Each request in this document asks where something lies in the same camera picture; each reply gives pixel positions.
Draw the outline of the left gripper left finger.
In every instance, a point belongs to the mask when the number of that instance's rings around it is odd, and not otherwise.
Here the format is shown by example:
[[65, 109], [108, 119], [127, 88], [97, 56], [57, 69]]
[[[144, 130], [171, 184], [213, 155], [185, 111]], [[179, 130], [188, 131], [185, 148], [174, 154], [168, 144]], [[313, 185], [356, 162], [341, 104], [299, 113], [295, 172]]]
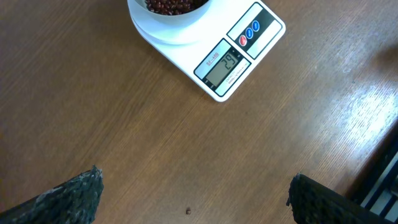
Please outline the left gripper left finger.
[[3, 224], [91, 224], [103, 192], [103, 172], [93, 166], [36, 197], [1, 212]]

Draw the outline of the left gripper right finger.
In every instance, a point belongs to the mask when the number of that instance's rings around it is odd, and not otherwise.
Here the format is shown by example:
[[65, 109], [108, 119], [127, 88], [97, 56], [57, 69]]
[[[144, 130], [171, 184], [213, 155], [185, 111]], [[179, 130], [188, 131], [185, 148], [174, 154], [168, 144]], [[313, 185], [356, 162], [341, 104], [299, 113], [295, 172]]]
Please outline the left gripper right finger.
[[287, 206], [298, 224], [388, 224], [379, 215], [303, 174], [290, 183]]

